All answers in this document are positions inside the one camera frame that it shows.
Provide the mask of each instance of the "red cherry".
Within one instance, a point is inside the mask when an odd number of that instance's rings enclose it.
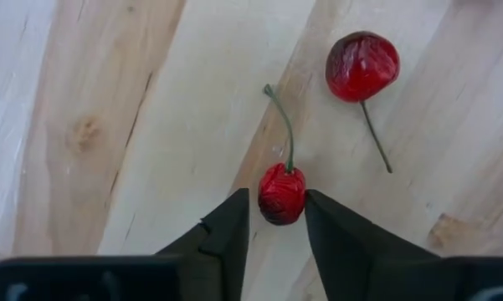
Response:
[[[326,63],[331,92],[346,102],[365,101],[390,85],[400,73],[400,58],[393,44],[370,32],[357,32],[338,40]]]
[[[284,163],[271,166],[259,183],[259,208],[266,221],[289,225],[298,220],[305,207],[305,177],[294,167],[286,171]]]

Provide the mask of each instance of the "wood plank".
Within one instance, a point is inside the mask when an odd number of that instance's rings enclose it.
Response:
[[[248,186],[243,299],[324,300],[305,220],[255,203],[287,154],[266,83],[308,187],[443,255],[503,254],[503,0],[54,1],[0,1],[0,257],[154,253]],[[368,102],[392,175],[324,85],[361,29],[402,59]]]
[[[137,112],[183,5],[59,2],[24,157],[15,254],[96,251]]]
[[[441,256],[503,255],[503,237],[442,214],[429,232],[427,247]]]
[[[53,12],[54,0],[0,1],[0,258],[13,245],[23,149]]]
[[[128,146],[101,253],[154,253],[225,200],[269,104],[262,88],[281,76],[313,3],[187,4]]]

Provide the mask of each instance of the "cherry stem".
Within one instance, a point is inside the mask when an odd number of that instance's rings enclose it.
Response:
[[[381,144],[381,142],[379,142],[379,139],[377,138],[377,135],[376,135],[376,131],[374,130],[374,127],[372,126],[372,122],[370,121],[370,116],[368,115],[367,105],[365,104],[364,101],[360,102],[360,104],[362,107],[362,112],[365,114],[365,118],[367,119],[368,128],[370,129],[370,133],[372,134],[374,141],[376,141],[376,146],[377,146],[377,149],[379,150],[379,153],[382,155],[383,162],[385,162],[385,167],[387,167],[388,173],[393,173],[393,168],[391,167],[391,164],[388,162],[387,155],[385,155],[385,151],[383,151],[382,144]]]
[[[294,134],[292,133],[292,125],[290,124],[290,120],[288,119],[288,116],[286,115],[285,110],[283,109],[283,106],[279,101],[279,98],[277,98],[277,95],[275,95],[275,92],[271,85],[267,84],[264,87],[263,92],[268,95],[269,98],[274,102],[275,106],[277,106],[277,110],[279,111],[281,116],[283,116],[286,128],[288,129],[288,136],[290,138],[290,152],[288,159],[286,160],[285,171],[287,173],[291,173],[294,170]]]

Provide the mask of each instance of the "wood knot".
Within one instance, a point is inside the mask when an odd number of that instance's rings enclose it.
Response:
[[[68,138],[69,148],[75,153],[84,153],[95,147],[100,135],[100,122],[94,116],[84,116],[76,121]]]

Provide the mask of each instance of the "wood grain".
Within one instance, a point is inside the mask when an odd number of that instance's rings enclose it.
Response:
[[[183,5],[59,3],[24,157],[15,254],[96,251],[137,112]]]
[[[428,247],[441,256],[503,255],[503,237],[442,214],[429,232]]]
[[[54,0],[0,1],[0,258],[13,245],[23,150],[53,12]]]
[[[357,30],[402,60],[367,104],[392,175],[323,80]],[[154,253],[247,186],[243,299],[325,300],[305,220],[255,203],[287,155],[267,83],[309,188],[441,255],[503,255],[503,0],[0,0],[0,258]]]

